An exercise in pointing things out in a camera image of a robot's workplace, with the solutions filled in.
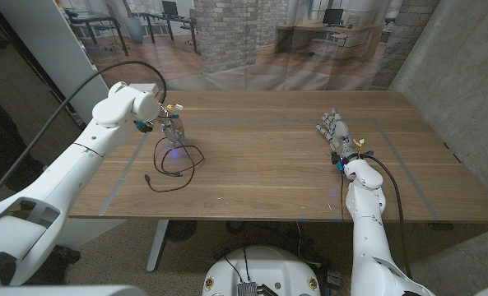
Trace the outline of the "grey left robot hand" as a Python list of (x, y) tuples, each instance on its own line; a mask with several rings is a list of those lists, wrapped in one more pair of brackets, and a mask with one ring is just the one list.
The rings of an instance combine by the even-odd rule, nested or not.
[(183, 122), (179, 115), (166, 115), (159, 117), (158, 122), (162, 126), (162, 132), (175, 148), (179, 141), (184, 139), (185, 132)]

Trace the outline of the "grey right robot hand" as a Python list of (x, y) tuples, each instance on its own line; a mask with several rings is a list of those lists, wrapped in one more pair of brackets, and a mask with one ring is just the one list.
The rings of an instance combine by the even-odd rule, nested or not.
[(322, 116), (322, 120), (323, 124), (317, 124), (316, 128), (328, 141), (332, 153), (337, 154), (333, 159), (346, 163), (357, 159), (359, 152), (341, 115), (332, 109), (331, 113), (325, 113)]

